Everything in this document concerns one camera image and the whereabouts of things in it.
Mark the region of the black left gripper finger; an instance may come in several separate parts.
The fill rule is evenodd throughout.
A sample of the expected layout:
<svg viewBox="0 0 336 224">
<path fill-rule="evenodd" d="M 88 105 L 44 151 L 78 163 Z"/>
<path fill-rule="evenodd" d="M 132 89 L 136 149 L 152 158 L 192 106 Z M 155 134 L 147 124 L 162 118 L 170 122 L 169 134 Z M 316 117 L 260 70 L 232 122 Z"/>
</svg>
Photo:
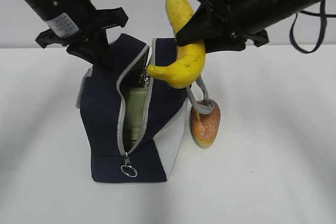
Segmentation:
<svg viewBox="0 0 336 224">
<path fill-rule="evenodd" d="M 107 69 L 112 69 L 114 66 L 114 59 L 110 50 L 106 31 L 101 30 L 95 32 L 91 37 L 89 44 L 96 55 L 97 60 Z"/>
<path fill-rule="evenodd" d="M 67 47 L 66 52 L 91 64 L 95 63 L 94 44 L 88 40 L 70 44 Z"/>
</svg>

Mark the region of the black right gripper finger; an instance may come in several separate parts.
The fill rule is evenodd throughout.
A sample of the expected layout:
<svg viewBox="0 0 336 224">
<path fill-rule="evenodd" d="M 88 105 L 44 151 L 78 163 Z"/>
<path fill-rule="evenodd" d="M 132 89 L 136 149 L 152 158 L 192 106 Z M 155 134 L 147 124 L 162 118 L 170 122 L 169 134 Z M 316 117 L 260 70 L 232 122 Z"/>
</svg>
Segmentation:
<svg viewBox="0 0 336 224">
<path fill-rule="evenodd" d="M 204 40 L 206 52 L 243 51 L 246 49 L 246 40 L 230 37 L 215 37 Z"/>
<path fill-rule="evenodd" d="M 197 41 L 212 41 L 227 37 L 231 32 L 228 21 L 210 3 L 201 3 L 192 18 L 176 34 L 178 46 Z"/>
</svg>

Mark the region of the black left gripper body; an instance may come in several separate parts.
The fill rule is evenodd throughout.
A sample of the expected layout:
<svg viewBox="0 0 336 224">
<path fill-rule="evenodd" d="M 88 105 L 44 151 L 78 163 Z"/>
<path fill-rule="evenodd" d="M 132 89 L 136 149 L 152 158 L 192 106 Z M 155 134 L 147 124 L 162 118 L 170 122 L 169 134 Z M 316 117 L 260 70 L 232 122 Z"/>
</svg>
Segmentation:
<svg viewBox="0 0 336 224">
<path fill-rule="evenodd" d="M 49 27 L 35 39 L 42 48 L 79 42 L 128 21 L 123 8 L 96 9 L 91 0 L 35 0 L 35 12 Z"/>
</svg>

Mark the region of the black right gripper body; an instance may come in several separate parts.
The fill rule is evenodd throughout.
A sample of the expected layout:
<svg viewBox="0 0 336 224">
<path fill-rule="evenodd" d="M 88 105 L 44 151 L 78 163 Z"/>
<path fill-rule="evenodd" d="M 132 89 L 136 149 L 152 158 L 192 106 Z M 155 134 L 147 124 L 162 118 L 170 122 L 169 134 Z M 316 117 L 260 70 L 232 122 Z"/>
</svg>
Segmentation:
<svg viewBox="0 0 336 224">
<path fill-rule="evenodd" d="M 257 32 L 248 32 L 243 26 L 243 22 L 238 20 L 238 14 L 233 10 L 233 0 L 198 0 L 201 3 L 208 2 L 215 7 L 231 26 L 230 38 L 251 40 L 256 47 L 269 43 L 268 34 L 265 29 Z"/>
</svg>

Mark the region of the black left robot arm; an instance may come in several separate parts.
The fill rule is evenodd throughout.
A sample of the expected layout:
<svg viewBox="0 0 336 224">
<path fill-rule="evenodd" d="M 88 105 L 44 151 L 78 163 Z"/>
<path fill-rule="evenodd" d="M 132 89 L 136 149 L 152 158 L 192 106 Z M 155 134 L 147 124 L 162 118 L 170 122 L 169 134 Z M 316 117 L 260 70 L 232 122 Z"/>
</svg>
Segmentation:
<svg viewBox="0 0 336 224">
<path fill-rule="evenodd" d="M 106 31 L 126 25 L 128 16 L 123 8 L 96 9 L 91 0 L 24 1 L 49 27 L 35 39 L 42 48 L 60 44 L 71 55 L 112 69 L 114 59 Z"/>
</svg>

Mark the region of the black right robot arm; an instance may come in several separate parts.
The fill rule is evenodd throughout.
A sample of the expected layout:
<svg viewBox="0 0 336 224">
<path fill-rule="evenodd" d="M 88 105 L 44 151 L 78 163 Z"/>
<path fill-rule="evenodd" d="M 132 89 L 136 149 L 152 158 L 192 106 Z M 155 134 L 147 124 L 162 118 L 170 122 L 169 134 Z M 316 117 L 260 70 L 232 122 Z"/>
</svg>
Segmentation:
<svg viewBox="0 0 336 224">
<path fill-rule="evenodd" d="M 266 28 L 325 0 L 198 0 L 200 6 L 176 34 L 178 46 L 203 40 L 207 53 L 242 51 L 269 42 Z"/>
</svg>

